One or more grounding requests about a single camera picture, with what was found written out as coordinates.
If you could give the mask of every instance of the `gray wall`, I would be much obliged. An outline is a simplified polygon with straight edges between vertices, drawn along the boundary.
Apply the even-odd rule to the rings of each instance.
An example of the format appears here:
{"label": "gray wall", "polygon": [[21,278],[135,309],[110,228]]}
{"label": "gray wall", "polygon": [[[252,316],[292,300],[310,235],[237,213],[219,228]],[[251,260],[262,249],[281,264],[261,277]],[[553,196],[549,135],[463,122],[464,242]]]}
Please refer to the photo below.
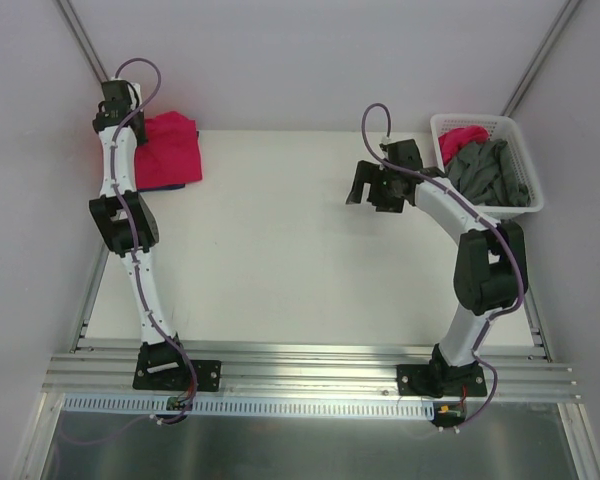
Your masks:
{"label": "gray wall", "polygon": [[[74,4],[109,69],[136,55],[162,68],[150,113],[178,109],[203,129],[357,131],[384,101],[397,131],[418,132],[434,113],[499,112],[563,1]],[[147,69],[127,73],[153,84]]]}
{"label": "gray wall", "polygon": [[600,0],[584,2],[515,117],[547,202],[525,220],[531,278],[600,443]]}
{"label": "gray wall", "polygon": [[98,99],[50,0],[0,2],[0,479],[94,259]]}

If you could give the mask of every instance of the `folded red cloth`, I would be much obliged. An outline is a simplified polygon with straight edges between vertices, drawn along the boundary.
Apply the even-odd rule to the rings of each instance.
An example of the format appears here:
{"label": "folded red cloth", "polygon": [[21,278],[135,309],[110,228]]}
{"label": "folded red cloth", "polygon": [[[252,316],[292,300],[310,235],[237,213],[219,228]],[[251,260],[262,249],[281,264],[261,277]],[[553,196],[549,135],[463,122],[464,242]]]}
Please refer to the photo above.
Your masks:
{"label": "folded red cloth", "polygon": [[454,128],[448,131],[440,138],[440,152],[442,153],[442,163],[447,165],[461,149],[471,142],[485,143],[489,140],[489,132],[483,127],[477,125],[465,128]]}
{"label": "folded red cloth", "polygon": [[202,180],[198,129],[194,120],[167,112],[145,121],[149,142],[136,149],[138,190]]}

